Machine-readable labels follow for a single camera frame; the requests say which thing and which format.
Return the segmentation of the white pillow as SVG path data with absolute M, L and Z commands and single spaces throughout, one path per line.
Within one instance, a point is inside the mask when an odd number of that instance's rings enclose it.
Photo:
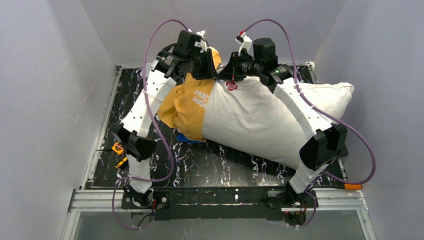
M 235 83 L 215 80 L 202 137 L 297 169 L 307 138 L 289 109 L 258 77 Z

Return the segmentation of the yellow and blue pillowcase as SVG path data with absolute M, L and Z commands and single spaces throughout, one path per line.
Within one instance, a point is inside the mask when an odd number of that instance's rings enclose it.
M 163 100 L 158 118 L 187 139 L 205 142 L 203 123 L 214 84 L 214 78 L 196 80 L 187 73 L 184 83 L 175 86 Z

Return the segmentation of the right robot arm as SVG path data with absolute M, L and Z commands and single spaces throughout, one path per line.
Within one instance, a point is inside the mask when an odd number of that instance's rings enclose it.
M 275 85 L 273 95 L 298 122 L 307 139 L 300 148 L 300 163 L 289 181 L 287 192 L 307 192 L 326 167 L 340 155 L 347 128 L 316 111 L 305 100 L 304 89 L 296 77 L 296 67 L 279 64 L 275 43 L 268 37 L 251 40 L 241 31 L 235 40 L 238 51 L 232 52 L 228 64 L 218 74 L 230 92 L 240 92 L 242 84 L 253 77 L 262 87 Z

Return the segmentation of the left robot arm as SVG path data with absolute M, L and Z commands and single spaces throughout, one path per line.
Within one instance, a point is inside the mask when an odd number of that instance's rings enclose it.
M 164 47 L 147 66 L 148 75 L 142 77 L 146 81 L 142 92 L 123 120 L 111 127 L 115 139 L 125 150 L 133 190 L 145 194 L 152 187 L 150 157 L 157 143 L 148 138 L 148 134 L 166 96 L 187 74 L 203 83 L 216 73 L 205 30 L 196 33 L 182 30 L 177 42 Z

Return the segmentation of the yellow tape measure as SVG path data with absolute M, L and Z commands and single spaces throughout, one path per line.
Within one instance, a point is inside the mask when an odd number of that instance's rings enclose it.
M 118 155 L 123 155 L 125 152 L 125 148 L 120 142 L 115 142 L 114 145 L 111 147 L 112 151 L 115 152 Z

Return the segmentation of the yellow black screwdriver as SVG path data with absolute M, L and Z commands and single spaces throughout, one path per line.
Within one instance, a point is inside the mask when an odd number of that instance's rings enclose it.
M 123 169 L 128 165 L 128 158 L 127 157 L 123 157 L 121 160 L 119 160 L 116 164 L 115 164 L 115 168 L 116 169 Z

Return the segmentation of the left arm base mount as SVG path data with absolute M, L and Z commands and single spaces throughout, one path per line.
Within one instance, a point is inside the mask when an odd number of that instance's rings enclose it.
M 140 193 L 132 187 L 123 188 L 122 209 L 167 209 L 171 204 L 171 194 L 161 188 L 150 188 L 146 193 Z

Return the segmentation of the orange handled tool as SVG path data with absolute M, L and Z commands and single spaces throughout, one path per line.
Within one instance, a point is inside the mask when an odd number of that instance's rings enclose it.
M 362 185 L 361 184 L 344 183 L 342 188 L 345 189 L 345 190 L 357 191 L 357 190 L 362 189 Z

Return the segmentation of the aluminium frame rail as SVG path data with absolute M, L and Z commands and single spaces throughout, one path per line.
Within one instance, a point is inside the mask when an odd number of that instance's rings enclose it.
M 107 129 L 107 124 L 109 120 L 110 111 L 114 102 L 114 97 L 116 95 L 116 90 L 119 84 L 120 76 L 122 74 L 123 67 L 118 65 L 115 67 L 115 77 L 112 81 L 109 93 L 107 95 L 104 107 L 102 109 L 102 114 L 100 118 L 100 123 L 96 131 L 94 142 L 88 155 L 88 162 L 78 189 L 74 189 L 70 198 L 70 202 L 67 208 L 66 221 L 64 229 L 62 232 L 63 240 L 73 240 L 76 234 L 76 229 L 78 226 L 78 221 L 80 219 L 80 212 L 72 209 L 72 204 L 74 203 L 75 197 L 80 191 L 86 191 L 86 184 L 93 179 L 95 172 L 95 167 L 97 164 L 97 159 L 99 155 L 99 147 L 102 145 L 102 140 Z

